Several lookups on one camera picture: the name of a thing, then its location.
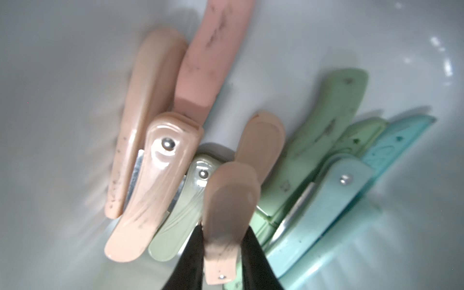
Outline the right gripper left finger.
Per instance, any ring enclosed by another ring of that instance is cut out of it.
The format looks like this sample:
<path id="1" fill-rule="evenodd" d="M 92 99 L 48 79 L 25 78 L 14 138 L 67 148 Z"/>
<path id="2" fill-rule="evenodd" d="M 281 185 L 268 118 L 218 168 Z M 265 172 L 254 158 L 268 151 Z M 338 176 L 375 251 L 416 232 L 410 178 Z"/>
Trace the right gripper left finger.
<path id="1" fill-rule="evenodd" d="M 162 290 L 202 290 L 204 275 L 204 237 L 197 225 Z"/>

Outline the pink folding fruit knife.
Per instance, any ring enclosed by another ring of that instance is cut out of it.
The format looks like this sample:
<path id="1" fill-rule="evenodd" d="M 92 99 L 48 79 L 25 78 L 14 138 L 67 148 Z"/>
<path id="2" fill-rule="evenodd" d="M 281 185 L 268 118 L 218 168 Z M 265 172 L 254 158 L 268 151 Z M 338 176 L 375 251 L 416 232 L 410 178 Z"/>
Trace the pink folding fruit knife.
<path id="1" fill-rule="evenodd" d="M 236 278 L 240 244 L 260 194 L 257 173 L 245 163 L 225 163 L 209 178 L 201 221 L 204 273 L 208 285 L 222 285 Z"/>

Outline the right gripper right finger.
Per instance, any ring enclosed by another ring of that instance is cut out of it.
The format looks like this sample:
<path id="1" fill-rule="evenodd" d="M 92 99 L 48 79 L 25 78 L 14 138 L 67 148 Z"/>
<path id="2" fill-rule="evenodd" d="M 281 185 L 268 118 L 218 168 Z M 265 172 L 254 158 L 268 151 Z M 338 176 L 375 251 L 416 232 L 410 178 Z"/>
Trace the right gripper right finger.
<path id="1" fill-rule="evenodd" d="M 241 242 L 242 285 L 244 290 L 283 290 L 252 228 Z"/>

